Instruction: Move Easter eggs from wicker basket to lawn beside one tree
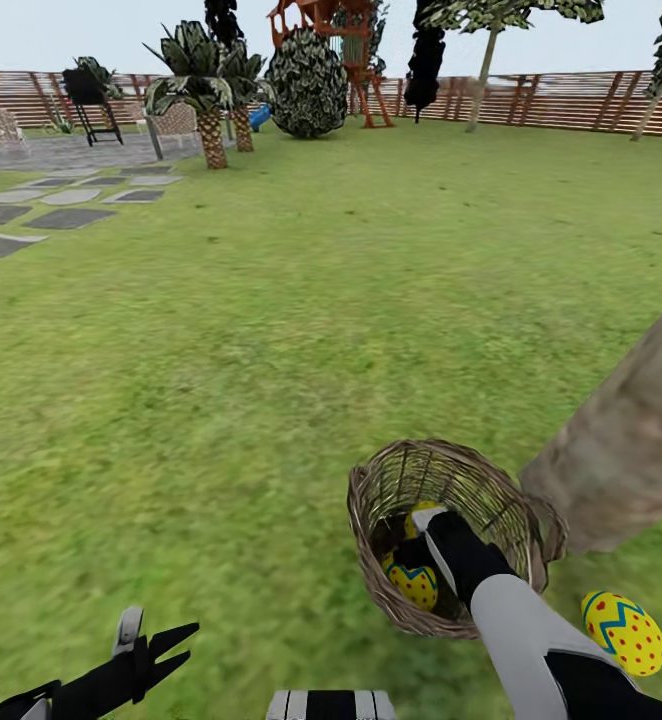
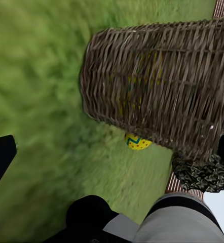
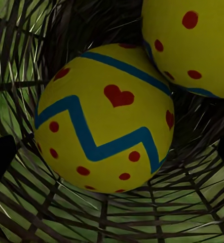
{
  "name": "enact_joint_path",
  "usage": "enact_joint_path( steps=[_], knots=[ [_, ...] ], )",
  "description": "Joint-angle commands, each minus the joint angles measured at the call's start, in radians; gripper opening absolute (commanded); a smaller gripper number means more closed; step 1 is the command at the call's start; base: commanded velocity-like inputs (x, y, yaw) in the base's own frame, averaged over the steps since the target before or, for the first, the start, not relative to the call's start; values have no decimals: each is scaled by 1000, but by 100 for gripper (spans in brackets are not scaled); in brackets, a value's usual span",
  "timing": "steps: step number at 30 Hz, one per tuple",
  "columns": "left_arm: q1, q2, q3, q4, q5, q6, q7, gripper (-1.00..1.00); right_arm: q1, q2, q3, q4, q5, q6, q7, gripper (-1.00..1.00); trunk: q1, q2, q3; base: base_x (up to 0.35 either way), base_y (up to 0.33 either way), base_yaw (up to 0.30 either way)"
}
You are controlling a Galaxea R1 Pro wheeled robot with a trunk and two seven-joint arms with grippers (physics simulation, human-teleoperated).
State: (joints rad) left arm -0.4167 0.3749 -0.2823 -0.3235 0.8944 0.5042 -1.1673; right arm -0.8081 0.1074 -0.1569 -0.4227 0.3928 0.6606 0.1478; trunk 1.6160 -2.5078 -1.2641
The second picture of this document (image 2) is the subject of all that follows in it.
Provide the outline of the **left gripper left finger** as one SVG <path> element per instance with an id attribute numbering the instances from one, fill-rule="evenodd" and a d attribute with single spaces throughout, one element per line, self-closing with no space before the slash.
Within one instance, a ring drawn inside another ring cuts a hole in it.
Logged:
<path id="1" fill-rule="evenodd" d="M 0 138 L 0 180 L 17 154 L 15 139 L 12 135 Z"/>

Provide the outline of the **wicker basket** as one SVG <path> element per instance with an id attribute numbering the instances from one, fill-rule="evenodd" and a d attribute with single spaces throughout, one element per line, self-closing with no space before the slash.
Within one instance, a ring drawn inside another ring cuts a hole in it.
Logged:
<path id="1" fill-rule="evenodd" d="M 80 80 L 95 122 L 206 166 L 224 134 L 224 17 L 109 27 L 88 44 Z"/>

